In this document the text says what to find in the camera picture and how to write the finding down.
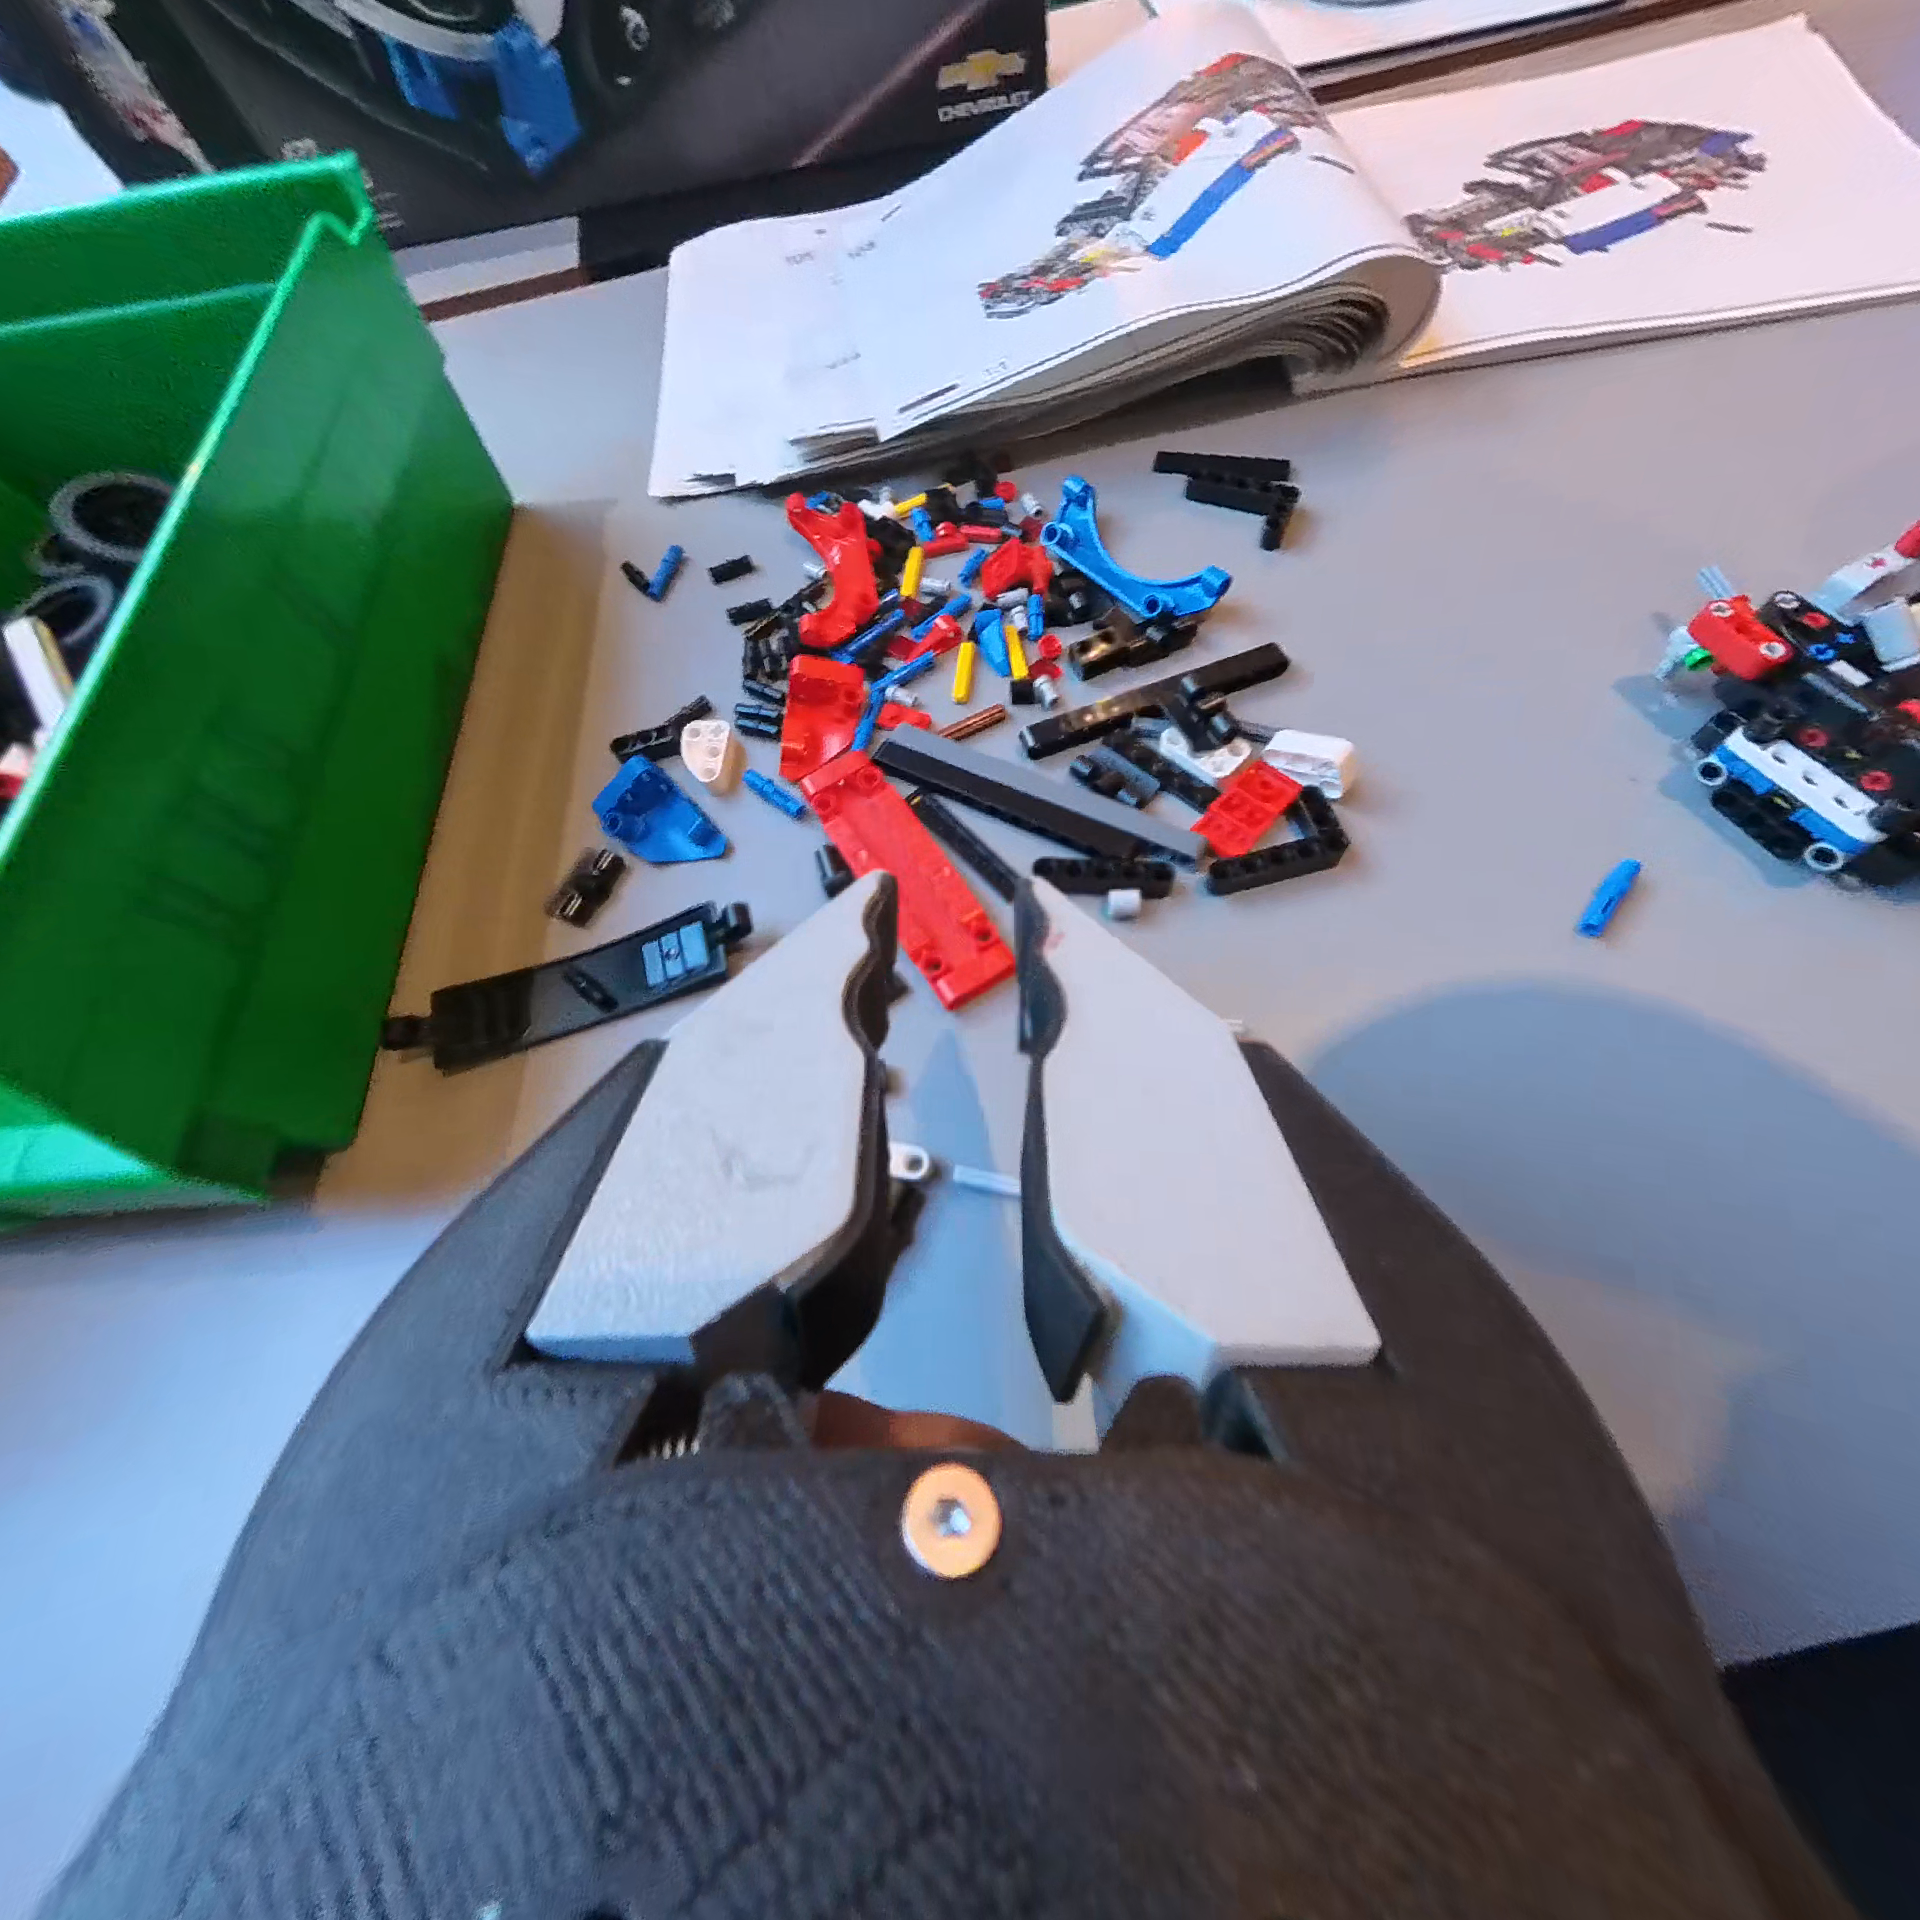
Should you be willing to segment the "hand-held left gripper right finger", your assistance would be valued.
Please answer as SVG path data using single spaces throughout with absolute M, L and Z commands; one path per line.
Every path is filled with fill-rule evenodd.
M 1018 1050 L 1022 1324 L 1055 1401 L 1379 1354 L 1251 1056 L 1051 881 L 1018 887 Z

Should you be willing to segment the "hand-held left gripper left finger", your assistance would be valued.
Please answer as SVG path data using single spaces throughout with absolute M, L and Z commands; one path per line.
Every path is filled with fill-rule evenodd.
M 897 877 L 874 872 L 665 1043 L 527 1326 L 570 1362 L 826 1387 L 893 1265 Z

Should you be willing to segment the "pile of toy bricks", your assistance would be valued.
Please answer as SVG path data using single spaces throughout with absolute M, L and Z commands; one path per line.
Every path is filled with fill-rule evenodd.
M 1022 881 L 1132 922 L 1180 877 L 1214 902 L 1336 872 L 1351 748 L 1250 727 L 1232 694 L 1281 682 L 1281 644 L 1186 664 L 1210 615 L 1131 619 L 1043 548 L 1055 503 L 995 463 L 947 488 L 790 494 L 810 577 L 729 606 L 739 702 L 696 694 L 607 742 L 596 842 L 545 917 L 583 933 L 644 868 L 729 852 L 714 800 L 818 829 L 833 902 L 887 872 L 901 952 L 964 1013 L 1014 977 L 988 897 Z

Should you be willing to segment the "toy brick car model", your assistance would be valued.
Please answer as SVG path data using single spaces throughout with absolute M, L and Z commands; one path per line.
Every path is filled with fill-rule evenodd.
M 1696 784 L 1750 847 L 1845 891 L 1917 887 L 1917 524 L 1808 593 L 1697 571 L 1663 682 L 1705 675 Z

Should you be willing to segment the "grey desk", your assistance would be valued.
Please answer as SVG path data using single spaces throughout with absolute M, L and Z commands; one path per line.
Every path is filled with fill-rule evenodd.
M 1290 459 L 1281 548 L 1156 451 Z M 1347 734 L 1339 872 L 1142 952 L 1276 1043 L 1583 1378 L 1721 1662 L 1917 1621 L 1917 904 L 1796 887 L 1646 682 L 1697 567 L 1807 589 L 1917 518 L 1917 310 L 1232 397 L 1027 459 L 1152 575 L 1230 567 L 1260 719 Z M 1600 941 L 1596 881 L 1645 877 Z M 280 1448 L 440 1215 L 5 1249 L 5 1915 L 116 1799 Z

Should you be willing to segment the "brown cardboard sheet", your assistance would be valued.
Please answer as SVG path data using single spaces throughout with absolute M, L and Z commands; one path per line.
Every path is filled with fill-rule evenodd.
M 611 499 L 529 503 L 512 515 L 484 642 L 449 758 L 395 1016 L 436 987 L 512 971 L 578 946 L 542 902 L 590 847 L 583 742 L 602 636 Z M 623 1050 L 570 1041 L 462 1075 L 380 1056 L 355 1141 L 329 1158 L 317 1215 L 440 1215 L 462 1207 L 563 1113 Z

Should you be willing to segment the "green storage bin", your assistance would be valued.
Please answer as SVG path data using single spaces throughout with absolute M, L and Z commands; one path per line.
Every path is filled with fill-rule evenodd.
M 5 1229 L 355 1138 L 512 499 L 349 154 L 5 219 L 5 610 L 174 488 L 5 813 Z

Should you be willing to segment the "blue wishbone brick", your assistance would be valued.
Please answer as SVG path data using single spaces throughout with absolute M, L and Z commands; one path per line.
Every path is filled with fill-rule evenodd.
M 1099 494 L 1082 474 L 1067 474 L 1060 510 L 1043 524 L 1043 548 L 1102 589 L 1131 619 L 1210 615 L 1232 589 L 1232 575 L 1206 567 L 1189 577 L 1142 577 L 1115 563 L 1099 535 Z

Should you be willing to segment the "black angled brick beam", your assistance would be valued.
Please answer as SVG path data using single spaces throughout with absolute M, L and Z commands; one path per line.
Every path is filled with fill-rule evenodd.
M 1186 477 L 1186 499 L 1210 510 L 1230 510 L 1260 521 L 1260 548 L 1276 555 L 1286 536 L 1286 524 L 1301 510 L 1301 488 L 1285 477 L 1214 477 L 1214 474 L 1189 474 Z

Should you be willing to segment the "black toy tire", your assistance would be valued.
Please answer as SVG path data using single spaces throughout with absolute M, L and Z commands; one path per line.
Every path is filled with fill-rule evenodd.
M 97 575 L 43 581 L 12 615 L 43 625 L 58 652 L 92 656 L 110 628 L 120 585 Z
M 92 469 L 46 503 L 43 563 L 58 575 L 130 577 L 155 540 L 174 482 L 146 469 Z

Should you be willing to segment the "open instruction booklet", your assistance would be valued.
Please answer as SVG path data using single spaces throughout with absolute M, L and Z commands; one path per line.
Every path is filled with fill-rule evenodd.
M 1323 107 L 1173 4 L 923 175 L 669 260 L 650 499 L 1045 436 L 1269 361 L 1315 397 L 1917 295 L 1917 137 L 1807 15 Z

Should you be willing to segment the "toy car set box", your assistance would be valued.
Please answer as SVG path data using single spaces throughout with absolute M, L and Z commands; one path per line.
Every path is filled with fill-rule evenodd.
M 395 247 L 943 150 L 1045 91 L 1045 4 L 163 4 L 265 158 Z

